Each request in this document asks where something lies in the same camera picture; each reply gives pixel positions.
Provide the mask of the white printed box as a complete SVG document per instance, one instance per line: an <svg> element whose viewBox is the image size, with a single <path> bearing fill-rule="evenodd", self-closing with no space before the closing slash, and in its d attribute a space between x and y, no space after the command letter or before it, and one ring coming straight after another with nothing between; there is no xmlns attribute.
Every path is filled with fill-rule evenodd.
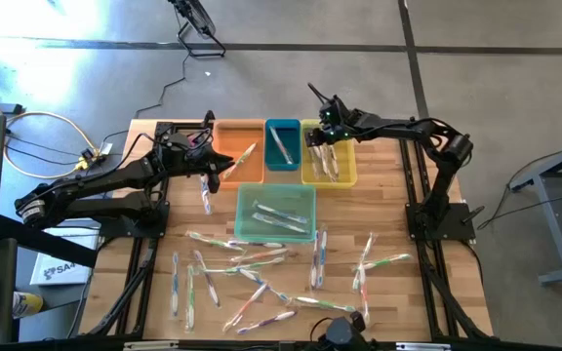
<svg viewBox="0 0 562 351"><path fill-rule="evenodd" d="M56 227L49 228L46 232L62 237L87 249L96 249L98 247L99 230L97 228L81 226ZM39 253L36 256L30 285L79 285L86 283L89 275L89 267Z"/></svg>

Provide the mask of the white label plate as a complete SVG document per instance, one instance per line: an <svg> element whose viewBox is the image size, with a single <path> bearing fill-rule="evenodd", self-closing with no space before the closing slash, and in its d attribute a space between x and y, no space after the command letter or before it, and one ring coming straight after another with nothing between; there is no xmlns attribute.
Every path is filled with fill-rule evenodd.
<svg viewBox="0 0 562 351"><path fill-rule="evenodd" d="M450 344L397 342L396 351L452 351Z"/></svg>
<svg viewBox="0 0 562 351"><path fill-rule="evenodd" d="M179 344L174 341L136 341L126 342L122 351L172 351L179 348Z"/></svg>

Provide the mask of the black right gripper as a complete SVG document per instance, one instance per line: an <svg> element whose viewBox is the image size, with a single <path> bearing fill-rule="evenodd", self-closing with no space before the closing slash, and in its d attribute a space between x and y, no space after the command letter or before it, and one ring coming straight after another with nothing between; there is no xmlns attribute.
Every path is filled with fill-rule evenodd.
<svg viewBox="0 0 562 351"><path fill-rule="evenodd" d="M321 112L329 108L336 108L339 111L341 118L341 128L335 133L332 133L330 130L324 130L321 125ZM348 118L350 116L350 111L346 108L338 96L326 99L319 109L319 125L304 134L305 144L307 146L313 146L313 142L315 142L316 145L322 145L324 142L338 142L352 138L354 129L348 124Z"/></svg>

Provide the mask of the yellow plastic bin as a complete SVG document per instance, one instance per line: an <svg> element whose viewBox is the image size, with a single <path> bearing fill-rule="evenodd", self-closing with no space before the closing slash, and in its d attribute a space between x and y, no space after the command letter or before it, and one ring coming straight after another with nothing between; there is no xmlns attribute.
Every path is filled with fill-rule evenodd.
<svg viewBox="0 0 562 351"><path fill-rule="evenodd" d="M319 179L314 178L312 171L311 159L307 146L305 144L304 134L311 131L319 125L316 119L301 120L301 181L303 184L313 185L316 188L323 189L346 189L352 187L357 180L356 161L354 144L351 140L345 140L335 143L333 146L336 151L336 156L339 165L339 179L337 182L332 182L329 176L326 176L322 168L322 175Z"/></svg>

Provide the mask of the yellow power plug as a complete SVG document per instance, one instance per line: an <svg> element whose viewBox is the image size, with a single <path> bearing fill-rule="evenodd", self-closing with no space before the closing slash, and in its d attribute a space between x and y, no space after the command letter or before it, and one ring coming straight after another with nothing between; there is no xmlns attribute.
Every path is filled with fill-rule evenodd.
<svg viewBox="0 0 562 351"><path fill-rule="evenodd" d="M81 152L74 170L87 171L95 165L100 165L105 159L106 156L96 149L86 148Z"/></svg>

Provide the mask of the black floor fan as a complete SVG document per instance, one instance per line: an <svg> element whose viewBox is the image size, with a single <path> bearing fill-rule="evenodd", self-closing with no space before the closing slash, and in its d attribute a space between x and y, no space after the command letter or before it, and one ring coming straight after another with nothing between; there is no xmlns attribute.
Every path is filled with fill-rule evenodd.
<svg viewBox="0 0 562 351"><path fill-rule="evenodd" d="M179 30L178 42L185 48L190 57L196 59L223 58L226 47L216 37L216 27L200 0L167 0L174 8ZM201 38L212 40L221 49L214 53L197 53L185 42L185 33L193 29Z"/></svg>

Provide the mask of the yellow can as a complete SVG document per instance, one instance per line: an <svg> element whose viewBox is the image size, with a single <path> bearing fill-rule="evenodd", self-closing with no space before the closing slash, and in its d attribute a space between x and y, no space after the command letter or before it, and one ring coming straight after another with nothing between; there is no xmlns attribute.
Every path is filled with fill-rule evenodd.
<svg viewBox="0 0 562 351"><path fill-rule="evenodd" d="M30 292L13 293L12 316L20 319L38 314L43 307L44 300L41 295Z"/></svg>

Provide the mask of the teal plastic bin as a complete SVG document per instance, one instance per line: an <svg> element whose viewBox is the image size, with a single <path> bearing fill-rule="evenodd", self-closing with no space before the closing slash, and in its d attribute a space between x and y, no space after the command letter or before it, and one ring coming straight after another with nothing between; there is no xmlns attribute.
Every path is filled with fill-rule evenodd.
<svg viewBox="0 0 562 351"><path fill-rule="evenodd" d="M291 164L287 163L271 130L276 132L279 140L290 155ZM264 131L264 162L266 167L274 172L296 171L301 165L300 121L297 119L267 119L264 124Z"/></svg>

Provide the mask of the black aluminium table frame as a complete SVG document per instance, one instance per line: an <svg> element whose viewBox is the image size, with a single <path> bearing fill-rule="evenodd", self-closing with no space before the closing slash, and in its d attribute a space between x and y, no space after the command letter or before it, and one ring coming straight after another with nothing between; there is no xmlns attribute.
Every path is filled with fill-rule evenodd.
<svg viewBox="0 0 562 351"><path fill-rule="evenodd" d="M351 317L380 341L489 339L452 294L462 259L439 246L473 230L454 185L468 136L431 119L374 118L353 128L306 122L300 149L354 145L356 184L272 177L264 153L224 176L205 214L197 176L163 190L157 241L100 250L79 326L84 336L174 341L182 348L269 348L338 335Z"/></svg>

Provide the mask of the orange plastic bin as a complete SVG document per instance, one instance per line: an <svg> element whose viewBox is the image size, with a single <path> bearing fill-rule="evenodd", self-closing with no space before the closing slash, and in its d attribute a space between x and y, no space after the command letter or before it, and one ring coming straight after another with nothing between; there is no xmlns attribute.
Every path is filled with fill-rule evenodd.
<svg viewBox="0 0 562 351"><path fill-rule="evenodd" d="M262 119L225 119L215 123L213 147L237 161L254 144L256 147L244 162L227 177L221 177L221 190L237 189L241 183L264 180L264 121Z"/></svg>

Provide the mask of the purple wrapped toothbrush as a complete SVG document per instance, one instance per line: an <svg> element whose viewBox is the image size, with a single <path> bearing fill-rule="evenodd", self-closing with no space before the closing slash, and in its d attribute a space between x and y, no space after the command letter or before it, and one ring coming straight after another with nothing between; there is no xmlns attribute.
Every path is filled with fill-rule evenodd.
<svg viewBox="0 0 562 351"><path fill-rule="evenodd" d="M220 301L220 298L219 298L218 293L216 291L216 288L214 286L214 282L213 282L213 279L211 277L211 274L207 271L207 265L204 261L203 255L198 250L194 250L193 254L194 254L195 260L197 261L197 263L200 266L200 271L205 278L210 298L213 301L214 305L217 308L220 308L221 307L221 301Z"/></svg>
<svg viewBox="0 0 562 351"><path fill-rule="evenodd" d="M252 247L263 247L263 248L270 248L270 249L283 249L286 247L285 244L282 243L274 243L274 242L252 242L252 241L244 241L239 240L236 238L230 239L228 244L231 247L238 247L238 246L252 246Z"/></svg>
<svg viewBox="0 0 562 351"><path fill-rule="evenodd" d="M263 328L263 327L265 327L267 325L270 325L270 324L274 324L274 323L277 323L277 322L281 322L281 321L284 321L284 320L291 319L296 315L297 315L296 310L290 310L290 311L278 314L278 315L276 315L272 318L261 320L261 321L259 321L257 323L254 323L254 324L252 324L248 327L241 328L236 333L237 334L245 334L245 333L248 333L252 330Z"/></svg>

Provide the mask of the blue toothbrush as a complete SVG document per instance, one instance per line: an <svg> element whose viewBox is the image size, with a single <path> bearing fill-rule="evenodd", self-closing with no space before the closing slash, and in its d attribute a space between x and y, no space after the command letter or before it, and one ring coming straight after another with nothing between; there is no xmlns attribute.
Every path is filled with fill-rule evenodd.
<svg viewBox="0 0 562 351"><path fill-rule="evenodd" d="M254 281L260 286L264 284L264 280L255 271L239 268L238 273L243 275L247 279ZM289 304L291 302L291 299L286 294L276 290L272 286L268 286L267 289L274 293L284 303Z"/></svg>
<svg viewBox="0 0 562 351"><path fill-rule="evenodd" d="M313 241L313 251L312 251L312 260L311 260L311 267L309 273L309 286L312 290L317 288L317 270L318 270L318 260L319 260L319 231L315 231L315 237Z"/></svg>
<svg viewBox="0 0 562 351"><path fill-rule="evenodd" d="M201 188L201 198L202 198L205 214L211 215L213 213L211 198L210 198L211 192L208 185L208 177L206 175L200 176L200 188Z"/></svg>
<svg viewBox="0 0 562 351"><path fill-rule="evenodd" d="M172 255L172 289L171 289L171 315L176 319L179 315L179 254Z"/></svg>
<svg viewBox="0 0 562 351"><path fill-rule="evenodd" d="M326 264L326 250L328 240L328 226L326 224L323 224L320 229L319 263L316 276L317 288L321 288L324 282L324 270Z"/></svg>

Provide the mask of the green translucent plastic bin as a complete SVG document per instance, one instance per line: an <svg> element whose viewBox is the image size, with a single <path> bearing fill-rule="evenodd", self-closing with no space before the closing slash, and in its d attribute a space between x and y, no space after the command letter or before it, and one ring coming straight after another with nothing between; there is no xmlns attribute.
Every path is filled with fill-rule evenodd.
<svg viewBox="0 0 562 351"><path fill-rule="evenodd" d="M282 212L301 215L307 224L271 214L253 207L255 200ZM261 213L289 222L306 230L299 233L252 218ZM234 234L238 239L253 242L309 243L316 231L316 190L311 185L244 183L238 189Z"/></svg>

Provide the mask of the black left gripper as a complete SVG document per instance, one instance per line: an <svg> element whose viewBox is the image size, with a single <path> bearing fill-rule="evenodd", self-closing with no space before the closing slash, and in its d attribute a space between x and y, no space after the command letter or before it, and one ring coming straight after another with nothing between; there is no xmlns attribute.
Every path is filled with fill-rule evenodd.
<svg viewBox="0 0 562 351"><path fill-rule="evenodd" d="M189 161L188 153L193 150L184 134L163 135L163 163L169 176L195 176L206 175L211 193L217 193L220 189L220 172L232 167L233 158L228 155L217 153L210 143L211 135L197 148L208 145L209 163L206 168L193 167Z"/></svg>

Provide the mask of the yellow-green toothbrush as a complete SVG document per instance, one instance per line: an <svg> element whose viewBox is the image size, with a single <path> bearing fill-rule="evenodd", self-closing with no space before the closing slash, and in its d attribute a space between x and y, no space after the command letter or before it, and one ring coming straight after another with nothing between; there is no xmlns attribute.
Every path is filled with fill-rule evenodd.
<svg viewBox="0 0 562 351"><path fill-rule="evenodd" d="M373 246L373 244L374 244L374 242L376 241L377 238L378 238L378 236L374 232L371 232L369 234L368 241L367 241L367 243L366 243L366 245L363 249L363 252L361 253L358 266L361 266L365 262L368 254L370 253L370 250L371 250L371 248L372 248L372 246ZM356 268L355 269L355 275L354 275L353 282L352 282L352 287L351 287L352 291L354 293L357 293L359 291L359 287L360 287L360 273L359 273L359 268Z"/></svg>

